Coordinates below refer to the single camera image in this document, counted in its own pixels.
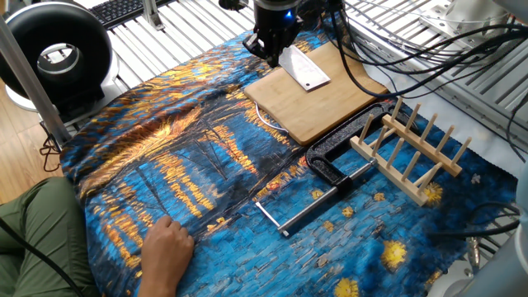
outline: metal pole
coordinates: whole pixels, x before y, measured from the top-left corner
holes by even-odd
[[[18,81],[24,87],[27,96],[35,105],[36,110],[42,116],[46,128],[55,137],[59,145],[63,145],[71,139],[71,135],[66,130],[59,113],[55,110],[48,94],[36,77],[33,68],[26,59],[15,37],[7,27],[6,22],[0,17],[0,53],[11,67]]]
[[[376,158],[372,158],[369,160],[367,164],[365,164],[363,167],[356,170],[354,173],[352,173],[350,176],[348,176],[350,179],[355,180],[359,176],[361,176],[363,173],[367,172],[369,169],[371,169],[373,166],[376,166],[378,164],[378,160]],[[305,215],[307,215],[310,211],[317,208],[319,205],[321,205],[324,201],[326,201],[328,198],[336,195],[338,192],[337,187],[333,186],[330,190],[328,190],[326,193],[324,193],[322,196],[320,196],[316,201],[312,202],[311,205],[306,206],[303,210],[301,210],[298,214],[296,214],[293,218],[289,219],[286,223],[282,224],[279,227],[279,232],[286,231],[289,227],[291,227],[293,224],[297,223],[301,218],[303,218]]]
[[[158,15],[156,0],[142,0],[142,2],[144,9],[143,17],[145,20],[147,20],[147,22],[158,31],[165,29],[165,25],[162,23],[162,20]]]
[[[271,214],[269,212],[267,212],[267,210],[261,205],[260,202],[256,202],[255,205],[258,207],[259,210],[261,210],[261,212],[268,218],[270,219],[271,222],[273,222],[273,224],[275,224],[275,226],[277,227],[280,227],[281,225],[279,224],[279,222],[277,222],[275,219],[273,219],[273,217],[271,216]],[[288,237],[290,236],[290,234],[287,232],[287,231],[282,231],[282,233],[284,234],[284,236]]]

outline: clamp handle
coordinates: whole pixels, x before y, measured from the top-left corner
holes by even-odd
[[[390,115],[395,106],[395,101],[371,104],[323,136],[306,152],[306,162],[310,168],[326,182],[337,187],[339,191],[347,191],[350,189],[352,187],[352,180],[347,174],[333,166],[332,161],[351,149],[349,144],[350,138],[358,136],[361,133],[370,114],[374,115],[374,119],[372,120],[369,131],[374,131],[382,126],[381,118],[385,115]],[[396,116],[396,120],[406,125],[409,116],[400,111]],[[412,123],[411,130],[416,133],[418,132],[418,127]]]

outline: keyboard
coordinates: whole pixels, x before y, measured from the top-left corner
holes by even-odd
[[[158,0],[158,6],[170,0]],[[141,0],[110,0],[89,9],[97,20],[108,30],[143,13]]]

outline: human hand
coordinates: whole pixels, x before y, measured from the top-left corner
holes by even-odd
[[[177,221],[162,217],[150,227],[141,248],[142,296],[171,296],[192,257],[195,241]]]

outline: bamboo cutting board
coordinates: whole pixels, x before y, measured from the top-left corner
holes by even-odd
[[[339,50],[331,43],[307,54],[331,82],[306,92],[283,68],[246,87],[246,95],[290,132],[301,145],[312,143],[375,98],[363,93],[348,77]],[[354,77],[372,92],[387,89],[369,78],[363,65],[346,57]]]

